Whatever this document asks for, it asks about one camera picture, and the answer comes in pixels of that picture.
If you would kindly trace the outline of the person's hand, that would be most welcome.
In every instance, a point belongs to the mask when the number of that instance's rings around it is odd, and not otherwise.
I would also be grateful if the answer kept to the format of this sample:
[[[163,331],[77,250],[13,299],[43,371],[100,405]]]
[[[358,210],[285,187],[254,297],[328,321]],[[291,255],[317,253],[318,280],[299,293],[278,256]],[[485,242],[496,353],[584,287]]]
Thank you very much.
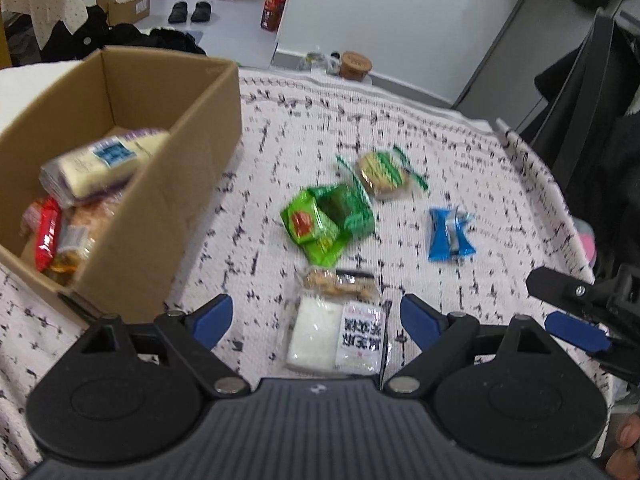
[[[606,463],[605,470],[618,480],[638,480],[640,476],[639,459],[636,448],[639,446],[639,419],[634,416],[620,427],[616,434],[620,447]]]

